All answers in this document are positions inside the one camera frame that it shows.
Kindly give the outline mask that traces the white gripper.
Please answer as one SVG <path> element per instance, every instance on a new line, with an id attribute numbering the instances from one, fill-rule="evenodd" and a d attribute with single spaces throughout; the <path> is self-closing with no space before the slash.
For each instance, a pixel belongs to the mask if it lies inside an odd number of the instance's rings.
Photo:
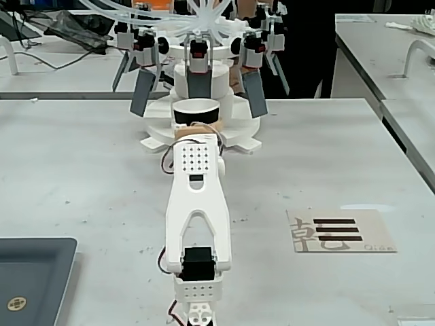
<path id="1" fill-rule="evenodd" d="M 191 143 L 213 143 L 218 144 L 218 136 L 216 134 L 221 134 L 223 130 L 222 120 L 218 120 L 214 123 L 209 124 L 209 133 L 195 134 L 195 129 L 193 127 L 184 127 L 175 130 L 175 140 L 187 141 Z"/>

